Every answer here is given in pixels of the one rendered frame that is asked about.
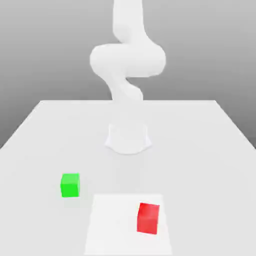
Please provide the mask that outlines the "small green cube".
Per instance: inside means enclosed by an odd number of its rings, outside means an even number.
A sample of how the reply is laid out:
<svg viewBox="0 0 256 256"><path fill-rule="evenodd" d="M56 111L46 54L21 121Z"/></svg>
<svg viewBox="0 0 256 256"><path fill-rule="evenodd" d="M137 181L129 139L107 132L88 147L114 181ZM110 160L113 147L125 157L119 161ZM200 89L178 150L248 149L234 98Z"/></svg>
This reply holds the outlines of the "small green cube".
<svg viewBox="0 0 256 256"><path fill-rule="evenodd" d="M80 196L80 174L63 173L60 180L60 191L63 198L77 198Z"/></svg>

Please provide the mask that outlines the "small red cube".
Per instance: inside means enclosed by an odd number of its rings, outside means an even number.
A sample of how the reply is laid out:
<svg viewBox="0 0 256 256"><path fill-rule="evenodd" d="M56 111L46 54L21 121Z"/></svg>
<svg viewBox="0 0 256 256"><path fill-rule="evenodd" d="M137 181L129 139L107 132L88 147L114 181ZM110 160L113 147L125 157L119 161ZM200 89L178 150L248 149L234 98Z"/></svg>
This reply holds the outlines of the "small red cube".
<svg viewBox="0 0 256 256"><path fill-rule="evenodd" d="M158 232L160 206L157 204L139 204L136 231L156 235Z"/></svg>

